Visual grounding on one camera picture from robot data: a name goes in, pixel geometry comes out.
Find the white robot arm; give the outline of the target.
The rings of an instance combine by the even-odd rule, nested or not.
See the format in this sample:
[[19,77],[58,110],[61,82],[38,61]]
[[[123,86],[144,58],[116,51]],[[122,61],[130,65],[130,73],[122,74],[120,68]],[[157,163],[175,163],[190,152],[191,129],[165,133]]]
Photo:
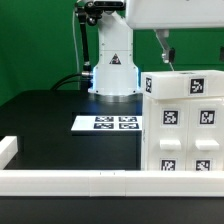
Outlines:
[[86,0],[84,9],[99,34],[99,61],[89,92],[106,99],[139,93],[135,30],[153,30],[163,61],[171,64],[175,50],[166,41],[171,29],[224,27],[224,0]]

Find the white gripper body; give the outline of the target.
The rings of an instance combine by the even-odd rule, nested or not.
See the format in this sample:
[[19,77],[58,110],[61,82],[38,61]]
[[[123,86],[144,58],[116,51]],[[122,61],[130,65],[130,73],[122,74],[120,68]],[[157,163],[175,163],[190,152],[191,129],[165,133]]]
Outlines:
[[224,0],[126,0],[132,29],[224,27]]

